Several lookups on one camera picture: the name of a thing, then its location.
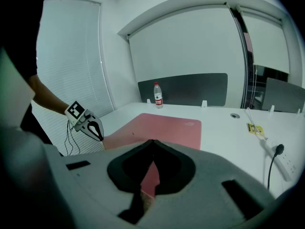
person's arm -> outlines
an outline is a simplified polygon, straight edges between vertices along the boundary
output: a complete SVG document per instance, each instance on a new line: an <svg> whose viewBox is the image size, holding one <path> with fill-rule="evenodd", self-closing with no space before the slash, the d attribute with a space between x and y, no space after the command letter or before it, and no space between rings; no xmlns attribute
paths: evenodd
<svg viewBox="0 0 305 229"><path fill-rule="evenodd" d="M40 106L64 115L68 104L56 97L39 79L33 75L28 79L28 84L35 92L34 101Z"/></svg>

power strip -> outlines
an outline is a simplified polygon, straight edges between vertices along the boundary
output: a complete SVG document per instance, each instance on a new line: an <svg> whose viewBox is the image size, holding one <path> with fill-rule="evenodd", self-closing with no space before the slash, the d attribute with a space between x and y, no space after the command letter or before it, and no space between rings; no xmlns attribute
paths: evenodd
<svg viewBox="0 0 305 229"><path fill-rule="evenodd" d="M275 155L275 149L279 145L275 140L268 138L265 142L265 149L271 157ZM296 166L293 160L288 156L287 152L284 151L281 155L274 158L274 162L281 171L286 181L294 180L296 176Z"/></svg>

pink mat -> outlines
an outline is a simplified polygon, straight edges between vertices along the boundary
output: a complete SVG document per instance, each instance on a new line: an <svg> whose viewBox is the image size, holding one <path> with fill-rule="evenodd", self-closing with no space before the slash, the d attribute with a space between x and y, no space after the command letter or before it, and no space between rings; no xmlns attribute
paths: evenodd
<svg viewBox="0 0 305 229"><path fill-rule="evenodd" d="M200 149L201 121L155 114L140 114L121 129L104 138L106 150L149 139L176 143ZM160 183L154 162L141 183L142 192L155 197L155 187Z"/></svg>

gray partition panel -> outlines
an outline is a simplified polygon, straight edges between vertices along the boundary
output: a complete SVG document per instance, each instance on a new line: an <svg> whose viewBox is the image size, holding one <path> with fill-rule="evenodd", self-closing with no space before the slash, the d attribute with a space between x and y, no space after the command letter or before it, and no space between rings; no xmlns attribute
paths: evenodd
<svg viewBox="0 0 305 229"><path fill-rule="evenodd" d="M159 82L164 104L201 106L207 100L208 106L224 106L227 96L228 75L225 73L204 73L164 77L138 82L142 102L150 99L154 103L154 82Z"/></svg>
<svg viewBox="0 0 305 229"><path fill-rule="evenodd" d="M304 103L304 88L272 78L267 79L263 110L269 110L274 105L275 111L296 113L298 109L302 111Z"/></svg>

roller blind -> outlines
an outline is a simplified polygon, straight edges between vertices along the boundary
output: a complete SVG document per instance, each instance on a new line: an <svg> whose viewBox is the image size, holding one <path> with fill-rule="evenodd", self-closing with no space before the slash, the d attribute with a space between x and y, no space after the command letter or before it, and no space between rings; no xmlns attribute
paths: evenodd
<svg viewBox="0 0 305 229"><path fill-rule="evenodd" d="M226 6L199 6L171 13L140 28L129 42L137 82L226 73L224 106L240 108L244 55L236 24Z"/></svg>
<svg viewBox="0 0 305 229"><path fill-rule="evenodd" d="M251 39L254 64L289 74L289 58L281 22L263 13L242 9Z"/></svg>
<svg viewBox="0 0 305 229"><path fill-rule="evenodd" d="M102 70L99 49L100 4L84 0L45 0L37 39L40 80L68 104L80 101L101 117L113 111ZM33 114L52 143L67 155L64 141L67 117L33 102ZM81 131L72 131L81 153L102 150L102 145ZM71 155L78 154L73 145ZM66 142L68 153L72 147Z"/></svg>

